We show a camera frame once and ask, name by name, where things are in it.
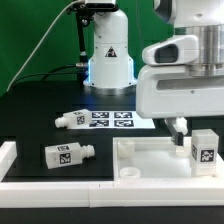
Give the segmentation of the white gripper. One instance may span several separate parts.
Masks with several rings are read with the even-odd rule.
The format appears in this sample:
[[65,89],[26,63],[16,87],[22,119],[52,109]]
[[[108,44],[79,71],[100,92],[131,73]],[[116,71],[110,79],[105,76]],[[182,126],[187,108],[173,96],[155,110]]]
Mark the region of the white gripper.
[[136,112],[141,118],[166,118],[176,146],[184,144],[175,117],[224,115],[224,76],[191,77],[186,66],[145,65],[136,87]]

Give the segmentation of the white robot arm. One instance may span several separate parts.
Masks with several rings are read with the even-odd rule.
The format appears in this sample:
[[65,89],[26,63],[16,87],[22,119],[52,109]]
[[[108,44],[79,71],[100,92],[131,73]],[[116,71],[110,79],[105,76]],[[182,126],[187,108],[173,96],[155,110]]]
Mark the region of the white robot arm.
[[139,73],[128,54],[127,18],[115,0],[85,0],[85,7],[94,12],[85,88],[117,95],[134,87],[144,119],[224,115],[224,0],[153,0],[174,34],[144,48]]

